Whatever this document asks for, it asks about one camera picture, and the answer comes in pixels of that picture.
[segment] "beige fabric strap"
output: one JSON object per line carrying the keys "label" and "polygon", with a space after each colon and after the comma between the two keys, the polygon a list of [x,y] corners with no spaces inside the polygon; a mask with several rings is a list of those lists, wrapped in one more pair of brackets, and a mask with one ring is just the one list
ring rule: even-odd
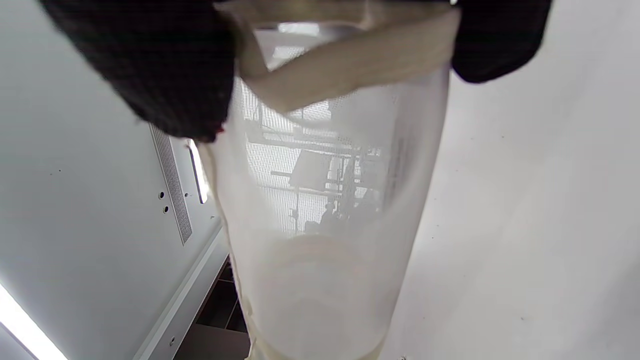
{"label": "beige fabric strap", "polygon": [[[451,59],[460,23],[459,10],[445,3],[234,0],[216,8],[240,30],[240,77],[279,113],[429,74]],[[349,24],[363,31],[269,71],[253,30],[282,22]]]}

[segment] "vent slot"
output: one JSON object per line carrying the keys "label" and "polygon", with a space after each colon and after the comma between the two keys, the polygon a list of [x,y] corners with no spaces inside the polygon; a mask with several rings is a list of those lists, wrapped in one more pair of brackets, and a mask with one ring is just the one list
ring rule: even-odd
{"label": "vent slot", "polygon": [[151,136],[154,139],[158,160],[160,161],[160,167],[162,168],[164,181],[173,207],[173,214],[175,215],[175,221],[178,225],[178,231],[180,232],[180,239],[182,240],[182,244],[185,244],[191,234],[193,234],[193,228],[191,227],[189,212],[187,211],[187,203],[184,200],[184,191],[180,183],[180,175],[178,174],[178,167],[175,163],[175,154],[173,153],[173,147],[171,147],[171,139],[167,134],[152,124],[149,124],[149,128],[151,129]]}

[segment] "fluorescent light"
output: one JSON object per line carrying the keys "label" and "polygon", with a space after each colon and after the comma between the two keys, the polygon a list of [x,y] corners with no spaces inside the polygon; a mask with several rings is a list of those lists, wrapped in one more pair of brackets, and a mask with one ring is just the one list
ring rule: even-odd
{"label": "fluorescent light", "polygon": [[202,167],[202,160],[200,159],[200,153],[196,143],[189,139],[187,140],[189,151],[191,152],[191,163],[193,164],[193,172],[196,177],[196,184],[198,185],[198,194],[200,195],[200,202],[204,204],[209,198],[209,182],[207,181],[207,175]]}
{"label": "fluorescent light", "polygon": [[2,284],[0,284],[0,323],[38,360],[67,360]]}
{"label": "fluorescent light", "polygon": [[313,22],[285,22],[278,25],[278,31],[316,37],[320,34],[320,26]]}

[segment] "white panel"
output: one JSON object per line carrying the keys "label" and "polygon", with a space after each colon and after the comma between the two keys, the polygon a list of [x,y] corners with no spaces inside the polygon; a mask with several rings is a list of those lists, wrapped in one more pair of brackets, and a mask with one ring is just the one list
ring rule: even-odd
{"label": "white panel", "polygon": [[148,126],[36,2],[0,1],[0,48],[0,282],[69,359],[131,359],[212,236],[213,201],[176,147],[183,246]]}
{"label": "white panel", "polygon": [[226,235],[220,231],[193,264],[179,291],[176,291],[154,330],[138,350],[135,360],[173,359],[216,275],[227,262],[227,256]]}
{"label": "white panel", "polygon": [[31,355],[22,348],[20,343],[2,325],[0,325],[0,359],[33,360]]}
{"label": "white panel", "polygon": [[530,65],[452,84],[381,359],[640,354],[640,4],[554,3]]}

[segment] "black fabric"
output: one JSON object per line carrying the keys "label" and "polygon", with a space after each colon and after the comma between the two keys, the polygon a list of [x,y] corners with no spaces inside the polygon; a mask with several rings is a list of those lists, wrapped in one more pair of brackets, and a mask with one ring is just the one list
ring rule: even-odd
{"label": "black fabric", "polygon": [[484,83],[525,65],[540,48],[551,2],[459,0],[453,69],[469,83]]}
{"label": "black fabric", "polygon": [[56,27],[143,120],[215,140],[234,81],[234,39],[210,0],[40,0]]}
{"label": "black fabric", "polygon": [[[141,119],[169,135],[215,140],[227,118],[236,50],[211,0],[39,1]],[[459,0],[455,71],[482,83],[526,64],[541,44],[551,1]]]}

